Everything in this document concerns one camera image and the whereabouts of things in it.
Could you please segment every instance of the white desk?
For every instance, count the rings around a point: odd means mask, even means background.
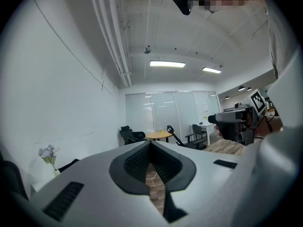
[[[201,128],[205,128],[205,131],[207,132],[207,145],[210,146],[210,140],[209,140],[209,134],[213,133],[213,131],[211,131],[211,128],[214,128],[215,124],[214,123],[210,123],[210,122],[203,122],[203,124],[199,124],[199,123],[194,123],[198,126],[200,126]],[[190,131],[193,134],[193,125],[190,125]]]

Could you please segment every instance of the frosted glass wall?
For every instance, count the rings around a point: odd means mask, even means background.
[[[126,95],[126,123],[133,131],[145,133],[166,131],[171,125],[175,134],[186,142],[190,125],[203,122],[204,117],[219,112],[215,92],[175,91]]]
[[[125,96],[126,123],[133,131],[154,132],[151,94]]]
[[[181,140],[185,142],[186,135],[191,133],[190,125],[198,123],[198,116],[192,92],[175,92],[179,122],[181,129]]]
[[[180,128],[174,92],[152,93],[152,108],[155,120],[155,130],[167,130],[167,125],[171,125],[175,134],[180,138]]]

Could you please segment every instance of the black vent slot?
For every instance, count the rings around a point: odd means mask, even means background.
[[[216,160],[216,161],[214,161],[214,164],[224,166],[224,167],[228,167],[228,168],[232,168],[232,169],[235,169],[236,166],[237,166],[237,163],[229,162],[229,161],[223,161],[223,160]]]
[[[70,208],[76,197],[80,193],[84,184],[71,182],[58,196],[46,207],[44,213],[48,216],[61,221],[67,210]]]
[[[137,151],[124,162],[124,170],[132,177],[145,183],[146,171],[150,163],[149,144]]]
[[[167,153],[160,149],[160,147],[163,146],[158,145],[158,147],[151,147],[151,160],[156,172],[165,184],[180,172],[182,163],[175,155]]]

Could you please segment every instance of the chair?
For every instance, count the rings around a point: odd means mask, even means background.
[[[132,144],[139,141],[145,141],[145,133],[144,132],[133,132],[129,126],[121,127],[120,134],[124,139],[125,145]]]
[[[193,124],[193,132],[194,132],[194,134],[196,135],[196,140],[198,139],[197,138],[197,135],[199,134],[199,135],[201,135],[201,137],[203,138],[203,134],[206,134],[207,135],[207,132],[206,131],[203,131],[202,129],[201,129],[201,127],[199,126],[199,125],[197,125],[197,124]]]
[[[0,177],[5,188],[10,192],[15,192],[28,200],[21,174],[18,167],[10,161],[0,162]]]
[[[174,133],[174,129],[173,127],[171,127],[170,125],[167,126],[167,132],[172,134],[175,139],[177,140],[177,145],[179,146],[183,146],[186,148],[191,148],[191,149],[198,149],[198,150],[203,150],[205,149],[207,146],[205,144],[203,144],[203,138],[198,139],[198,140],[193,140],[193,141],[189,141],[189,137],[192,136],[193,134],[189,134],[187,136],[185,136],[187,138],[187,143],[184,144],[177,135],[175,135]]]

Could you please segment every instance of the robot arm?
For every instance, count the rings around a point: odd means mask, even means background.
[[[216,113],[209,116],[208,121],[218,125],[224,139],[246,146],[254,142],[259,116],[265,108],[264,99],[255,90],[242,103],[236,104],[234,111]]]

